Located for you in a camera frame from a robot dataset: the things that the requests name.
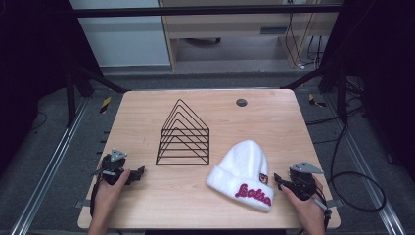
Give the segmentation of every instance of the red embroidered text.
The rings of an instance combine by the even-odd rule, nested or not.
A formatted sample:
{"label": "red embroidered text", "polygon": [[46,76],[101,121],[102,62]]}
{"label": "red embroidered text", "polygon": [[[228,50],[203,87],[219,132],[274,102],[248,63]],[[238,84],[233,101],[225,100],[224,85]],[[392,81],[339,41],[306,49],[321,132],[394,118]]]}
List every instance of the red embroidered text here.
{"label": "red embroidered text", "polygon": [[271,206],[271,200],[268,197],[265,197],[265,194],[262,192],[261,189],[255,191],[255,189],[248,189],[248,184],[241,184],[239,188],[239,192],[235,194],[235,197],[239,198],[254,198],[260,202]]}

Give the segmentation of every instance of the white beanie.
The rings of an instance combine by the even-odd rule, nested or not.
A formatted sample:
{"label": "white beanie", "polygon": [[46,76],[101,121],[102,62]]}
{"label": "white beanie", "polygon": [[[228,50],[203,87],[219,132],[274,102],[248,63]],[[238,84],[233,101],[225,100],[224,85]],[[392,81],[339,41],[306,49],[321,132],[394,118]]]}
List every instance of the white beanie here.
{"label": "white beanie", "polygon": [[207,185],[231,199],[256,209],[271,210],[274,190],[268,187],[268,165],[265,154],[253,140],[236,144],[215,165]]}

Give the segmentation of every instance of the human hand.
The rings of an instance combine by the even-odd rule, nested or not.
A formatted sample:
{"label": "human hand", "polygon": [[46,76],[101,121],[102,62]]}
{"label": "human hand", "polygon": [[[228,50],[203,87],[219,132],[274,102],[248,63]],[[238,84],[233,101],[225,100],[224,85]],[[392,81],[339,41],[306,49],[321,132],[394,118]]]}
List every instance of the human hand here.
{"label": "human hand", "polygon": [[126,169],[114,185],[102,180],[95,196],[94,216],[88,234],[107,234],[107,223],[131,170]]}
{"label": "human hand", "polygon": [[[314,177],[317,187],[323,191],[323,185],[317,178]],[[288,187],[281,185],[281,189],[286,194],[288,200],[294,206],[297,216],[299,217],[300,223],[304,230],[309,235],[321,235],[326,234],[324,227],[324,212],[323,210],[313,201],[308,199],[302,201],[291,191]],[[318,199],[318,196],[314,194],[313,198]]]}

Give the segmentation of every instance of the small round object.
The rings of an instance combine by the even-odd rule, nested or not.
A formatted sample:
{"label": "small round object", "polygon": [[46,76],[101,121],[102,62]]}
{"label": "small round object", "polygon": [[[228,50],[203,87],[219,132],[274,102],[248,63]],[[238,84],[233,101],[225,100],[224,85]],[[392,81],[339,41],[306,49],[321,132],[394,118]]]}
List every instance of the small round object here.
{"label": "small round object", "polygon": [[238,100],[236,101],[236,104],[237,104],[239,107],[245,107],[245,106],[248,104],[248,101],[247,101],[246,99],[238,99]]}

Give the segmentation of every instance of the hat cuff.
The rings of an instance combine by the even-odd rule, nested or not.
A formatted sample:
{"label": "hat cuff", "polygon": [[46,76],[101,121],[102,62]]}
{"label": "hat cuff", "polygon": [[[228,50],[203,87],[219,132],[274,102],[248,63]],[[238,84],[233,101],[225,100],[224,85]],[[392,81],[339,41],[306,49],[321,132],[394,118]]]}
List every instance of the hat cuff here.
{"label": "hat cuff", "polygon": [[216,165],[207,178],[207,185],[231,199],[269,212],[274,190],[258,180],[242,178]]}

